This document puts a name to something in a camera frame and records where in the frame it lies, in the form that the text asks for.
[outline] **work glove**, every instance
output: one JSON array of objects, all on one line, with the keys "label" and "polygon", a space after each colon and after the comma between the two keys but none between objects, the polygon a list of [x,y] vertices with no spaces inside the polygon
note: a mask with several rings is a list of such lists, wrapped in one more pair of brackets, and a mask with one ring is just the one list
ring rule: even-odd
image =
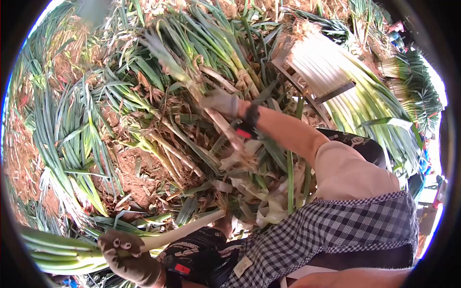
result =
[{"label": "work glove", "polygon": [[231,95],[223,89],[214,89],[205,93],[200,101],[200,107],[212,108],[225,117],[235,119],[238,116],[238,96]]},{"label": "work glove", "polygon": [[[98,245],[112,271],[120,277],[133,281],[139,287],[153,287],[160,278],[162,265],[149,252],[141,253],[141,238],[110,229],[98,238]],[[131,255],[119,257],[117,249],[127,250]]]}]

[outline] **worker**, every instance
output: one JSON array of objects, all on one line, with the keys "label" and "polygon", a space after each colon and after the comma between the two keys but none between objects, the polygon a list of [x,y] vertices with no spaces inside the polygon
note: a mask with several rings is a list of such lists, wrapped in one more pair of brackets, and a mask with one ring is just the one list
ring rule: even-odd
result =
[{"label": "worker", "polygon": [[[232,228],[220,219],[156,259],[140,253],[139,237],[110,230],[98,244],[114,273],[143,288],[393,288],[404,282],[418,246],[415,204],[395,175],[358,152],[374,142],[356,135],[347,141],[342,132],[328,137],[219,89],[201,106],[242,119],[303,157],[316,173],[316,199],[242,240],[227,242]],[[116,248],[132,257],[119,257]]]}]

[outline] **checkered shirt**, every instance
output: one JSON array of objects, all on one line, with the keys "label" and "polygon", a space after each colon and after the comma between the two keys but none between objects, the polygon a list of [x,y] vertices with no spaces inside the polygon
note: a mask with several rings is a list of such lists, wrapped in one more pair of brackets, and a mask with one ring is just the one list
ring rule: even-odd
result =
[{"label": "checkered shirt", "polygon": [[[266,288],[306,265],[319,252],[343,253],[418,247],[416,205],[407,191],[363,200],[315,200],[278,225],[254,233],[240,248],[252,265],[223,287]],[[411,266],[413,259],[408,259]]]}]

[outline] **green stalk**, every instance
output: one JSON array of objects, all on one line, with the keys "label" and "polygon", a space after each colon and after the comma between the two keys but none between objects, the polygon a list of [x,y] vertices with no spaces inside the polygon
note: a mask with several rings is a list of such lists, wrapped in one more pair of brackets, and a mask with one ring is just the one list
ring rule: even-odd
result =
[{"label": "green stalk", "polygon": [[288,168],[288,214],[293,213],[293,152],[288,151],[287,155],[287,168]]}]

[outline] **gloved hand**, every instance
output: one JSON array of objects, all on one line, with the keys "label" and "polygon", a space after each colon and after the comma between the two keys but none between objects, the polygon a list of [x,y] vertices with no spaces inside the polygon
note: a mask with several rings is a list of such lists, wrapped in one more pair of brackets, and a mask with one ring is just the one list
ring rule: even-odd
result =
[{"label": "gloved hand", "polygon": [[[120,277],[143,288],[155,287],[161,282],[162,265],[149,252],[141,253],[144,242],[140,237],[110,229],[99,236],[98,245],[109,267]],[[131,256],[119,257],[116,248],[127,250]]]},{"label": "gloved hand", "polygon": [[205,96],[200,101],[200,107],[212,108],[228,118],[235,119],[238,117],[238,96],[231,95],[223,89],[208,91]]}]

